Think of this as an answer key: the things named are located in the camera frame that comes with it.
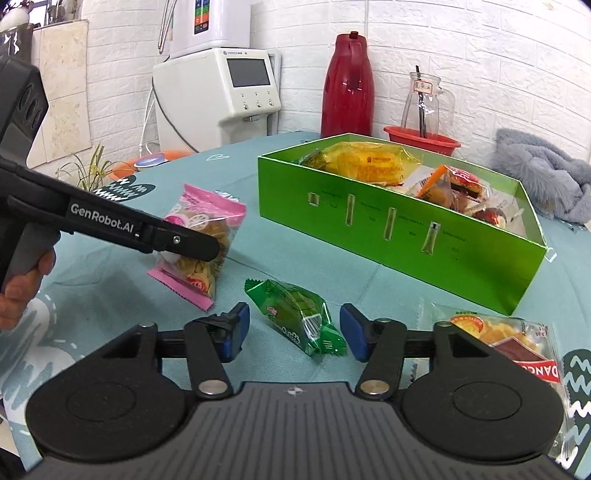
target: black straw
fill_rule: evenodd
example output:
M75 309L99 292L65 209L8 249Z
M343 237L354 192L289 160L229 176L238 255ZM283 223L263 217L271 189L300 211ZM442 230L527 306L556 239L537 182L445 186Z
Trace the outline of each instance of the black straw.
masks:
M419 70L418 65L416 65L416 68L417 68L417 80L420 80L421 79L421 71ZM418 130L421 135L421 138L427 138L427 124L425 123L425 110L424 110L425 102L424 102L422 92L418 92L418 101L419 101Z

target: red bowl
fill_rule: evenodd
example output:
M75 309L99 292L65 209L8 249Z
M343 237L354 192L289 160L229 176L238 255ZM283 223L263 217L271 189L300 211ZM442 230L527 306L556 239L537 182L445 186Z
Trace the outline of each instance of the red bowl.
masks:
M427 138L421 137L418 130L411 128L395 127L390 125L384 127L384 131L390 136L391 142L402 143L409 147L422 148L431 152L440 153L451 157L453 151L460 148L462 144L453 138L444 135L429 134Z

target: white appliance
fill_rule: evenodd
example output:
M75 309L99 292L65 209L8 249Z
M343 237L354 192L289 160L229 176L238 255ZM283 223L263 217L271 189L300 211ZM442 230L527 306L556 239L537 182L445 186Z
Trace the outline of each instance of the white appliance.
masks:
M160 53L170 24L171 59L208 48L248 48L251 4L252 0L167 0L160 31Z
M281 109L265 50L192 53L155 66L153 82L162 151L203 151L264 137L269 115Z

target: green cardboard box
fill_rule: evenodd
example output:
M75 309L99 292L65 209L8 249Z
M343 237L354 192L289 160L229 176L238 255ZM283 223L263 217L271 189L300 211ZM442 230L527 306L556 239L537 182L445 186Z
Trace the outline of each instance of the green cardboard box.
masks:
M426 166L462 168L515 197L527 239L420 199L297 164L315 148L340 141L389 143L345 134L260 156L261 215L511 315L547 251L521 182L403 145Z

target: blue lid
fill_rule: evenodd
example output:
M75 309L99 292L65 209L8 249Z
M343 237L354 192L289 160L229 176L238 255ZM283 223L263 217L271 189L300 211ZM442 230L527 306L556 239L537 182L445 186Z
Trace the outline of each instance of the blue lid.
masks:
M162 165L166 163L168 160L164 158L164 153L159 152L153 155L148 155L147 157L140 158L137 162L134 163L135 168L150 168L156 167L158 165Z

